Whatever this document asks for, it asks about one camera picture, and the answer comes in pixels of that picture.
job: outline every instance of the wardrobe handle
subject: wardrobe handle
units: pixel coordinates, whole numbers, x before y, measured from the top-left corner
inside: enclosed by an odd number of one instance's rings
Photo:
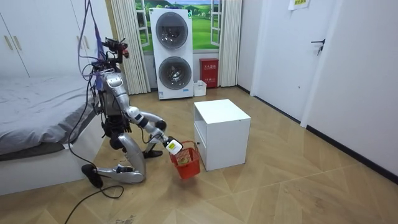
[[[8,47],[10,48],[10,50],[14,50],[14,49],[12,48],[12,45],[11,45],[11,43],[10,43],[10,40],[8,39],[8,36],[5,35],[4,38],[5,38],[6,42],[7,42]]]
[[[90,49],[90,47],[88,46],[87,37],[86,37],[86,36],[84,36],[84,38],[85,38],[85,42],[86,42],[86,47],[87,47],[87,49]]]
[[[76,39],[77,39],[77,44],[79,45],[79,36],[77,35],[76,36]]]
[[[19,41],[18,41],[18,37],[17,37],[17,36],[14,36],[14,40],[15,40],[15,43],[17,44],[18,49],[19,49],[19,50],[22,50],[22,47],[21,47],[21,45],[19,44]]]

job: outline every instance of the white small box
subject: white small box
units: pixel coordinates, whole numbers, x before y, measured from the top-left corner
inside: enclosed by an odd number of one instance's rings
[[[193,83],[193,95],[206,96],[206,86],[207,84],[201,80],[198,80],[198,82]]]
[[[230,100],[193,104],[195,141],[207,171],[243,164],[251,118]]]

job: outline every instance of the red box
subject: red box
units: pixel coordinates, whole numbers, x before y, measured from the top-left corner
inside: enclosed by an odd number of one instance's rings
[[[200,80],[206,83],[206,88],[216,88],[218,78],[218,59],[201,58],[200,62]]]

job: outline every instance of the landscape wallpaper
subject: landscape wallpaper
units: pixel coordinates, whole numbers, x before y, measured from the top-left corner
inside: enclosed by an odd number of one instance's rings
[[[187,0],[175,0],[174,2],[168,1],[156,1],[156,0],[145,0],[145,10],[147,17],[149,42],[150,44],[143,48],[144,51],[153,51],[152,46],[152,34],[150,31],[150,20],[149,20],[149,9],[152,7],[168,8],[174,7],[179,9],[190,9],[192,10],[192,32],[193,32],[193,49],[218,49],[218,46],[210,44],[211,35],[211,1],[187,1]],[[219,1],[214,1],[215,11],[218,11]],[[142,9],[141,1],[136,0],[136,9]],[[142,13],[137,13],[139,23],[144,22]],[[214,16],[213,27],[218,27],[218,16]],[[218,34],[217,30],[213,31],[213,42],[217,42]],[[141,33],[141,42],[145,42],[145,33]]]

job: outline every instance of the sign on wall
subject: sign on wall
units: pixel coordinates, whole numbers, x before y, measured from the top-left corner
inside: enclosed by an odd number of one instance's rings
[[[290,0],[288,10],[303,9],[309,4],[310,0]]]

